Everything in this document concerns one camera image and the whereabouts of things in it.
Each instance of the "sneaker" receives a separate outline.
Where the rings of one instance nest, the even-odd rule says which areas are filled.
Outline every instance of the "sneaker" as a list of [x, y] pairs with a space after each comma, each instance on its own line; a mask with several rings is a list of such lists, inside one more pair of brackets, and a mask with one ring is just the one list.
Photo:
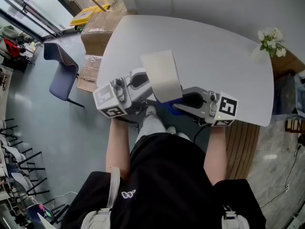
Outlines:
[[176, 134], [176, 128], [173, 127], [173, 126], [170, 126], [167, 128], [167, 133], [170, 133], [170, 134]]
[[154, 106], [148, 106], [146, 109], [146, 115], [156, 115], [157, 111], [156, 108]]

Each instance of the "gray floor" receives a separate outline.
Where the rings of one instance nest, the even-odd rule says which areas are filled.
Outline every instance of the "gray floor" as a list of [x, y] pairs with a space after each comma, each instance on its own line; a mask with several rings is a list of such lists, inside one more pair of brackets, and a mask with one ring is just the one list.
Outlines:
[[[85, 50], [79, 35], [55, 40], [77, 62], [84, 61]], [[33, 147], [33, 152], [42, 151], [35, 158], [36, 166], [46, 167], [38, 171], [38, 177], [46, 176], [50, 194], [40, 200], [78, 192], [92, 171], [104, 171], [110, 120], [95, 108], [91, 93], [72, 88], [70, 98], [85, 105], [85, 109], [64, 102], [49, 93], [57, 62], [45, 61], [41, 48], [36, 52], [34, 63], [25, 73], [14, 71], [7, 102], [7, 118], [15, 118], [15, 131], [23, 144], [18, 149]], [[158, 115], [166, 126], [174, 125], [191, 139], [199, 127], [186, 116], [174, 117], [158, 108]], [[130, 126], [130, 147], [133, 147], [137, 132]], [[209, 129], [203, 130], [197, 143], [206, 149]], [[56, 204], [71, 203], [74, 194], [57, 198]]]
[[297, 134], [285, 132], [285, 120], [271, 120], [261, 127], [252, 167], [247, 178], [260, 207], [289, 189], [262, 208], [269, 229], [282, 229], [300, 209], [305, 198], [305, 147], [298, 147]]

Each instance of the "white backpack strap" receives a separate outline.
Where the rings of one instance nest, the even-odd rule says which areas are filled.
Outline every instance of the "white backpack strap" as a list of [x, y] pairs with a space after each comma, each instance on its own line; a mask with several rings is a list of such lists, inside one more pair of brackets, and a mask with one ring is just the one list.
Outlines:
[[111, 208], [118, 195], [120, 186], [120, 169], [111, 167], [111, 180], [107, 208], [90, 212], [82, 221], [81, 229], [110, 229]]
[[111, 180], [107, 208], [112, 208], [120, 186], [120, 169], [111, 167]]
[[224, 206], [224, 209], [225, 216], [221, 218], [222, 229], [250, 229], [245, 217], [237, 215], [229, 206]]

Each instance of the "red bag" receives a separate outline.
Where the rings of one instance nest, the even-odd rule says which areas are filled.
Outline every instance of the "red bag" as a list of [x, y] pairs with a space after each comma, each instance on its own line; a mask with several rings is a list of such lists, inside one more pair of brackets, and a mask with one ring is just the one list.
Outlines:
[[8, 39], [4, 38], [4, 43], [6, 45], [7, 50], [13, 58], [18, 58], [20, 49], [15, 44], [11, 43]]

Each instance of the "white table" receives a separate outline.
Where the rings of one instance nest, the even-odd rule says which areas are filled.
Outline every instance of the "white table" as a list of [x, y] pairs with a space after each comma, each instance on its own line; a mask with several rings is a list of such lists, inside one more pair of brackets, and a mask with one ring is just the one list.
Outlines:
[[198, 86], [239, 100], [237, 120], [268, 126], [273, 107], [269, 55], [250, 59], [257, 43], [211, 25], [129, 15], [116, 27], [102, 58], [97, 86], [143, 67], [140, 55], [172, 50], [183, 88]]

